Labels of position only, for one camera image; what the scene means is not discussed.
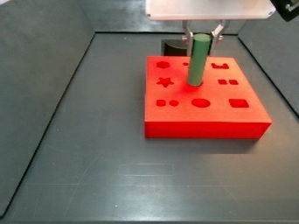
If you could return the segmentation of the white gripper plate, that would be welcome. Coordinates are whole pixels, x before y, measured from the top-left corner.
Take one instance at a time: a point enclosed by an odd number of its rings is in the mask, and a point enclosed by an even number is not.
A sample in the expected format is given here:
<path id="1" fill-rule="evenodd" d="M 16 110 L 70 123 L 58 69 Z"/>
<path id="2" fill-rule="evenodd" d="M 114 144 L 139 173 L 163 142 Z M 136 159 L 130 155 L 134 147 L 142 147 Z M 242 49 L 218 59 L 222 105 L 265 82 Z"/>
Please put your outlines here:
<path id="1" fill-rule="evenodd" d="M 270 0 L 146 0 L 146 15 L 152 20 L 183 20 L 187 55 L 193 55 L 194 34 L 190 20 L 247 20 L 266 19 L 277 11 Z M 222 40 L 227 21 L 222 20 L 211 32 L 210 56 Z"/>

